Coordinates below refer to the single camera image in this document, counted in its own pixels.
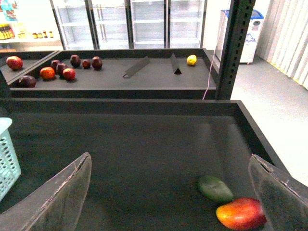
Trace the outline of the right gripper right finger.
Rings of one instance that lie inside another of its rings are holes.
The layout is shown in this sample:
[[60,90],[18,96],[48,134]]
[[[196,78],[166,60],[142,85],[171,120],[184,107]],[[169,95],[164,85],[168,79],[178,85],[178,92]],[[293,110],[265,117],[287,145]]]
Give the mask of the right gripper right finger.
[[258,155],[249,160],[253,189],[273,231],[308,229],[308,187]]

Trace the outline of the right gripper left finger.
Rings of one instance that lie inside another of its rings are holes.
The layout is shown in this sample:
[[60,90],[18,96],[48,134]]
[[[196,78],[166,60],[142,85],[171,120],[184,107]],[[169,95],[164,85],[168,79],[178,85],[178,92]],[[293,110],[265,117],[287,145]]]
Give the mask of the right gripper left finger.
[[2,231],[73,231],[90,185],[86,152],[0,216]]

